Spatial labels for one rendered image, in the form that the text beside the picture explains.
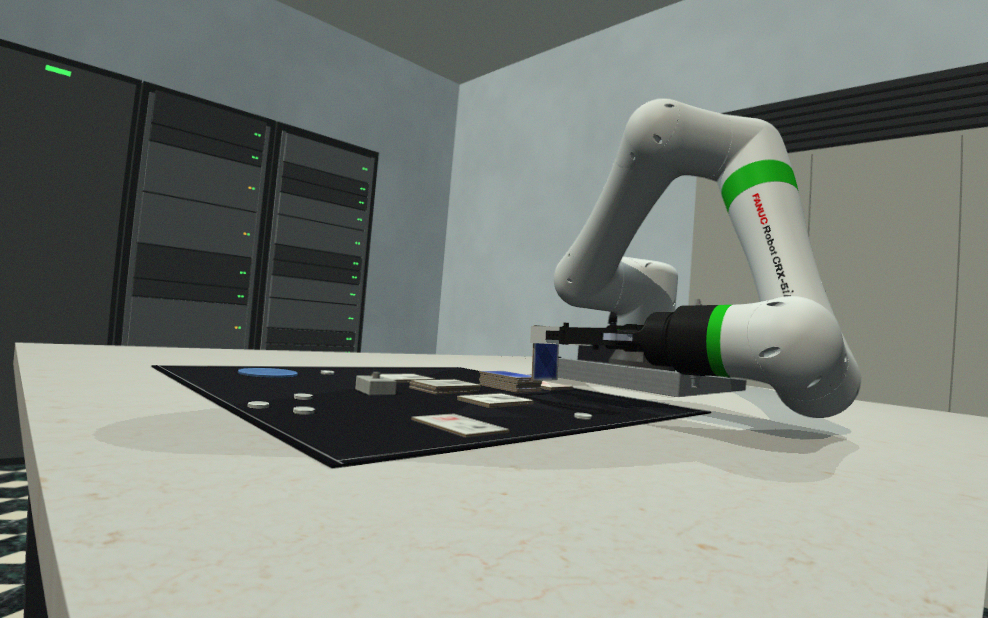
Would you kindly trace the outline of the blue playing card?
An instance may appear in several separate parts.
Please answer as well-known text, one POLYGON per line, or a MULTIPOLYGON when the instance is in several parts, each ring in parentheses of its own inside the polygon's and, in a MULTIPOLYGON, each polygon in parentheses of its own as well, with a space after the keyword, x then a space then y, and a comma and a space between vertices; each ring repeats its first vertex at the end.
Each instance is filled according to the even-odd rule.
POLYGON ((531 379, 532 375, 508 372, 508 371, 479 371, 479 373, 506 377, 511 379, 531 379))

